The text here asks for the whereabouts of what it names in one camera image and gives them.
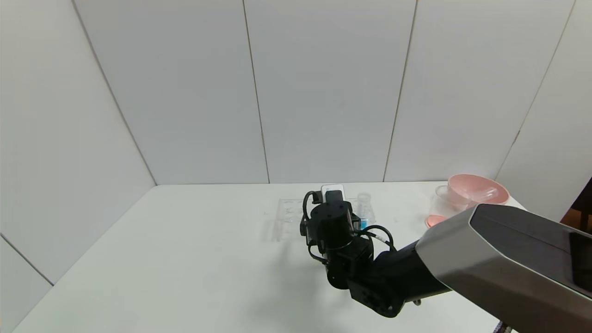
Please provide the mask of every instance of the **white wall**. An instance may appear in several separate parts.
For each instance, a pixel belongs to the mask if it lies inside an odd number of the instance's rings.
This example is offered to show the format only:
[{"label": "white wall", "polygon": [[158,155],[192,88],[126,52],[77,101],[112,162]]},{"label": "white wall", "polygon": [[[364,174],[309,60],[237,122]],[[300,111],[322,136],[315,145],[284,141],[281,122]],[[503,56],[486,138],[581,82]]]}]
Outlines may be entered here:
[{"label": "white wall", "polygon": [[0,239],[3,333],[10,333],[52,287],[3,239]]},{"label": "white wall", "polygon": [[1,231],[55,282],[154,182],[72,3],[3,0],[0,19]]},{"label": "white wall", "polygon": [[244,4],[270,182],[382,181],[415,0]]},{"label": "white wall", "polygon": [[559,221],[592,177],[592,1],[577,0],[497,181]]},{"label": "white wall", "polygon": [[419,1],[385,180],[495,177],[573,1]]},{"label": "white wall", "polygon": [[240,0],[76,0],[158,184],[268,182]]}]

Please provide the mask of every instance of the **white table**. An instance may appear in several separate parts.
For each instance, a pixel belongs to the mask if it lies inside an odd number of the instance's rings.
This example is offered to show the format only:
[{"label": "white table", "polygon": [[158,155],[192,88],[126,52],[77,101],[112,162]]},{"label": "white table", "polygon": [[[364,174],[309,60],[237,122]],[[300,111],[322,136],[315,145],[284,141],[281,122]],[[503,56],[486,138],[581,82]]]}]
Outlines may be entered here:
[{"label": "white table", "polygon": [[[426,230],[430,198],[441,184],[346,184],[345,190],[347,197],[372,195],[377,223],[401,248]],[[496,318],[454,292],[383,318],[329,285],[304,238],[272,240],[279,199],[301,198],[320,185],[155,187],[14,332],[493,331]],[[508,204],[522,208],[513,199]]]}]

